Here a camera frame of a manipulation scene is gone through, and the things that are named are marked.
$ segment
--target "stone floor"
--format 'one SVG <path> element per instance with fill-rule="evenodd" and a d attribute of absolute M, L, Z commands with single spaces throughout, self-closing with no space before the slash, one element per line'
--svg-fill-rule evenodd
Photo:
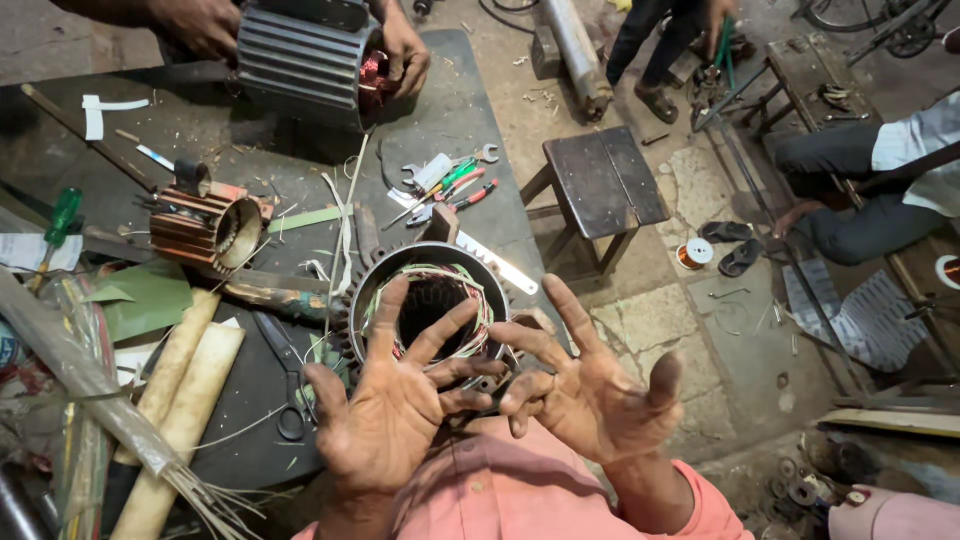
<path fill-rule="evenodd" d="M 597 24 L 609 37 L 609 50 L 624 13 L 603 0 L 576 0 L 576 4 L 585 21 Z M 742 0 L 741 4 L 743 31 L 757 45 L 811 30 L 802 21 L 788 20 L 795 9 L 791 0 Z M 958 13 L 960 9 L 951 7 L 941 19 L 944 25 L 953 22 L 955 26 Z M 512 18 L 532 26 L 529 15 Z M 545 164 L 541 145 L 548 138 L 627 125 L 640 140 L 645 132 L 662 128 L 631 92 L 654 39 L 642 48 L 624 77 L 613 107 L 602 121 L 591 124 L 572 105 L 567 82 L 539 82 L 530 62 L 514 65 L 529 55 L 530 37 L 497 23 L 476 3 L 438 2 L 426 20 L 415 23 L 420 30 L 472 30 L 470 40 L 506 152 L 522 184 Z M 849 48 L 857 37 L 863 38 L 834 41 L 836 46 Z M 896 61 L 880 51 L 858 66 L 859 79 L 885 118 L 903 117 L 960 84 L 960 70 L 939 71 L 945 59 L 941 49 L 935 44 L 912 61 Z M 156 42 L 146 31 L 90 23 L 42 0 L 8 0 L 0 7 L 2 85 L 159 62 Z M 444 59 L 433 61 L 432 69 L 452 68 Z M 738 68 L 741 72 L 749 69 L 749 65 Z M 772 78 L 762 80 L 748 96 L 758 96 L 772 84 Z M 681 118 L 687 118 L 684 95 L 674 92 L 673 97 L 681 106 Z M 792 120 L 788 117 L 783 125 Z M 644 378 L 667 351 L 685 353 L 681 397 L 686 415 L 670 441 L 671 451 L 704 470 L 715 471 L 726 462 L 714 460 L 741 455 L 737 453 L 763 441 L 791 437 L 790 433 L 828 409 L 829 399 L 837 392 L 836 382 L 849 383 L 849 379 L 837 369 L 835 357 L 807 339 L 801 337 L 798 353 L 791 354 L 793 335 L 799 331 L 788 319 L 783 326 L 773 324 L 770 309 L 774 298 L 785 300 L 779 263 L 762 259 L 740 279 L 722 277 L 716 261 L 733 244 L 717 246 L 716 257 L 703 270 L 691 272 L 677 263 L 677 247 L 694 237 L 707 221 L 732 219 L 754 223 L 761 232 L 768 229 L 719 135 L 694 135 L 683 120 L 669 132 L 668 138 L 641 150 L 657 177 L 671 219 L 640 229 L 610 279 L 580 283 L 576 288 L 620 362 L 638 377 Z M 763 148 L 748 137 L 740 140 L 748 143 L 745 150 L 754 157 L 751 166 L 757 179 L 766 180 L 764 188 L 786 205 L 780 180 L 763 159 Z M 544 193 L 534 206 L 550 205 L 554 202 L 551 198 L 552 193 Z M 563 222 L 559 217 L 544 218 L 536 220 L 534 227 L 538 243 L 545 249 Z M 577 260 L 583 259 L 577 254 L 587 249 L 594 247 L 584 242 L 572 246 L 559 273 L 576 271 Z M 866 277 L 869 274 L 847 274 L 845 279 L 856 285 Z M 739 287 L 747 287 L 751 293 L 736 293 L 722 303 L 708 296 Z M 783 389 L 777 387 L 781 373 L 789 376 Z M 749 482 L 744 485 L 756 488 Z"/>

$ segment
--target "person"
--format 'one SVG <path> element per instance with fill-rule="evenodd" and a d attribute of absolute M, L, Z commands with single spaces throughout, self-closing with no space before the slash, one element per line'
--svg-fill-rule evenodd
<path fill-rule="evenodd" d="M 491 407 L 492 398 L 438 388 L 506 370 L 487 358 L 452 358 L 423 370 L 476 315 L 475 300 L 452 309 L 395 361 L 396 319 L 409 287 L 397 277 L 373 317 L 352 399 L 330 369 L 303 368 L 318 399 L 317 448 L 333 489 L 319 521 L 295 540 L 753 538 L 714 486 L 660 447 L 682 414 L 679 356 L 661 358 L 644 388 L 600 340 L 570 289 L 556 276 L 542 283 L 581 355 L 571 358 L 545 331 L 493 324 L 491 339 L 556 373 L 519 375 L 499 404 L 504 416 L 474 420 L 443 444 L 433 441 L 446 414 Z M 603 466 L 619 496 L 615 513 L 578 455 Z"/>
<path fill-rule="evenodd" d="M 240 10 L 230 0 L 52 0 L 61 9 L 115 26 L 150 28 L 168 63 L 236 61 Z M 417 95 L 426 82 L 430 51 L 407 20 L 399 0 L 369 0 L 383 25 L 395 98 Z"/>
<path fill-rule="evenodd" d="M 670 11 L 670 22 L 647 64 L 634 94 L 650 111 L 667 124 L 677 121 L 679 112 L 673 100 L 663 93 L 666 75 L 690 43 L 707 26 L 707 58 L 712 59 L 724 18 L 736 12 L 735 0 L 635 0 L 620 27 L 607 61 L 607 80 L 616 87 L 634 61 L 640 45 L 647 40 L 660 20 Z"/>
<path fill-rule="evenodd" d="M 960 217 L 960 161 L 936 168 L 909 186 L 879 186 L 863 209 L 838 215 L 827 204 L 838 193 L 831 174 L 854 181 L 897 169 L 960 141 L 960 91 L 891 124 L 857 124 L 784 141 L 777 168 L 803 201 L 781 217 L 774 237 L 791 229 L 823 256 L 855 266 L 896 252 Z"/>

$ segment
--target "wire bundle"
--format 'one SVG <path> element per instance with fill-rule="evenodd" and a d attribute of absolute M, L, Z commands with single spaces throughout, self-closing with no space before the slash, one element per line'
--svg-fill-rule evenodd
<path fill-rule="evenodd" d="M 482 356 L 486 353 L 487 341 L 489 339 L 487 328 L 493 324 L 493 308 L 484 295 L 483 285 L 475 282 L 470 276 L 470 272 L 459 264 L 410 264 L 401 268 L 376 290 L 373 302 L 371 302 L 365 313 L 366 321 L 364 328 L 369 325 L 373 314 L 376 313 L 376 310 L 380 306 L 380 295 L 383 292 L 383 288 L 400 274 L 405 275 L 412 286 L 415 282 L 436 282 L 438 284 L 445 284 L 449 286 L 451 290 L 459 292 L 463 295 L 464 299 L 475 298 L 479 303 L 479 307 L 477 308 L 477 316 L 473 321 L 473 326 L 468 329 L 467 334 L 464 336 L 456 351 L 447 357 L 462 358 Z M 397 361 L 400 361 L 403 355 L 406 354 L 406 346 L 403 345 L 401 334 L 400 328 L 397 328 L 394 341 L 394 358 Z M 430 364 L 437 364 L 444 359 L 445 358 L 435 358 L 431 360 Z"/>

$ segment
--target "black sandal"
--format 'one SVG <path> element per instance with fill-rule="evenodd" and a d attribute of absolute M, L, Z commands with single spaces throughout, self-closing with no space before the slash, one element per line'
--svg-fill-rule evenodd
<path fill-rule="evenodd" d="M 680 111 L 677 109 L 677 106 L 670 101 L 670 98 L 666 97 L 662 88 L 657 88 L 652 92 L 638 92 L 636 88 L 634 88 L 634 94 L 663 122 L 667 124 L 677 122 Z"/>
<path fill-rule="evenodd" d="M 762 253 L 763 245 L 756 238 L 751 238 L 722 258 L 717 270 L 728 278 L 739 278 L 754 265 Z"/>
<path fill-rule="evenodd" d="M 754 237 L 754 231 L 742 223 L 711 221 L 700 228 L 701 238 L 711 244 L 743 242 Z"/>

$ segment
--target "metal work table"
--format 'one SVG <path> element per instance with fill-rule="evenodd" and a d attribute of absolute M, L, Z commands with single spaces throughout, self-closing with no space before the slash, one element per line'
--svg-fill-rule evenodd
<path fill-rule="evenodd" d="M 408 107 L 412 109 L 408 115 L 384 123 L 371 136 L 354 202 L 370 207 L 380 227 L 403 210 L 388 198 L 381 181 L 374 152 L 381 140 L 387 174 L 395 184 L 403 178 L 400 167 L 408 163 L 423 165 L 440 152 L 456 158 L 473 154 L 487 143 L 499 145 L 496 152 L 500 161 L 486 165 L 484 182 L 474 184 L 471 191 L 494 178 L 499 179 L 499 188 L 489 201 L 458 217 L 464 232 L 539 282 L 543 274 L 540 253 L 467 35 L 459 30 L 439 31 L 425 33 L 422 38 L 434 55 L 426 86 L 415 109 Z M 338 190 L 346 200 L 349 181 L 339 165 L 359 153 L 362 136 L 333 133 L 281 118 L 234 98 L 223 85 L 196 82 L 209 67 L 200 63 L 91 75 L 46 81 L 36 88 L 78 119 L 83 117 L 84 94 L 98 94 L 104 102 L 150 99 L 152 105 L 146 109 L 106 112 L 105 143 L 158 186 L 173 180 L 172 173 L 140 155 L 135 144 L 116 136 L 114 130 L 139 136 L 144 145 L 169 160 L 199 158 L 210 166 L 215 181 L 246 187 L 253 195 L 273 197 L 275 188 L 283 198 L 275 215 L 294 204 L 298 206 L 288 216 L 335 205 L 320 176 L 327 172 L 333 177 L 334 165 L 339 169 Z M 194 82 L 187 84 L 184 77 Z M 135 196 L 145 195 L 145 191 L 36 107 L 18 86 L 0 88 L 0 117 L 4 119 L 0 122 L 0 179 L 7 187 L 51 206 L 63 188 L 77 187 L 84 192 L 81 214 L 87 226 L 110 232 L 120 226 L 132 231 L 149 230 L 149 212 L 135 204 Z M 245 153 L 234 150 L 233 145 L 245 146 Z M 283 233 L 284 245 L 279 245 L 278 235 L 273 234 L 274 245 L 264 248 L 252 267 L 307 277 L 299 264 L 311 258 L 332 263 L 331 257 L 312 250 L 332 252 L 338 231 L 337 222 L 287 231 Z M 380 244 L 410 242 L 416 233 L 397 224 L 380 233 Z M 134 236 L 142 243 L 145 237 Z M 360 268 L 359 257 L 354 256 L 354 273 Z M 559 316 L 542 290 L 534 296 L 516 293 L 514 307 L 532 306 L 543 308 L 559 325 Z M 251 314 L 225 296 L 214 320 L 223 322 L 234 316 L 247 330 L 247 337 L 203 443 L 237 432 L 285 399 L 283 370 Z M 287 329 L 302 352 L 309 348 L 309 333 L 323 334 L 323 328 L 287 325 Z M 565 337 L 559 337 L 565 343 Z M 314 449 L 312 433 L 302 441 L 303 446 L 278 445 L 283 439 L 275 419 L 197 452 L 192 468 L 207 482 L 237 489 L 262 488 L 320 470 L 323 464 Z"/>

